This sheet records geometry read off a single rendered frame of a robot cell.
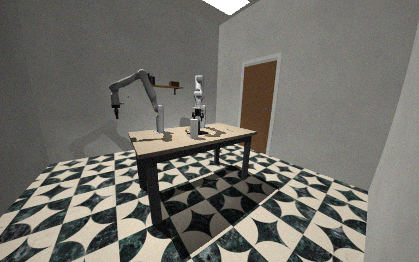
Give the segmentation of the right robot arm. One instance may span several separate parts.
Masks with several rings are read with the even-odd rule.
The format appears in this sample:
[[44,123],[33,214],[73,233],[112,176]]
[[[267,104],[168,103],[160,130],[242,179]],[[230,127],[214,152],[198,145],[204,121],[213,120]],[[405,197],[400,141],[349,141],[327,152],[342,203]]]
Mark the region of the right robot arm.
[[158,115],[156,116],[157,132],[164,132],[164,107],[158,105],[155,90],[151,85],[145,70],[139,70],[135,74],[109,85],[109,89],[111,90],[111,105],[124,105],[124,103],[119,102],[118,89],[125,87],[138,79],[141,79],[154,111],[158,112]]

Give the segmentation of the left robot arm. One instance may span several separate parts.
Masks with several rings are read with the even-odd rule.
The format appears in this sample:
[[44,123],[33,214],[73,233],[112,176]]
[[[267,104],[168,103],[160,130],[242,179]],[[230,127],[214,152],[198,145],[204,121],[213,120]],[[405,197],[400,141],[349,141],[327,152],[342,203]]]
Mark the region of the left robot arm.
[[[201,83],[201,85],[199,83]],[[201,105],[201,102],[204,98],[202,75],[197,75],[195,77],[195,85],[196,85],[195,92],[194,92],[195,107],[193,107],[192,109],[201,109],[201,111],[203,111],[204,118],[202,118],[202,121],[201,121],[201,117],[199,117],[199,120],[200,120],[200,128],[205,128],[206,106]]]

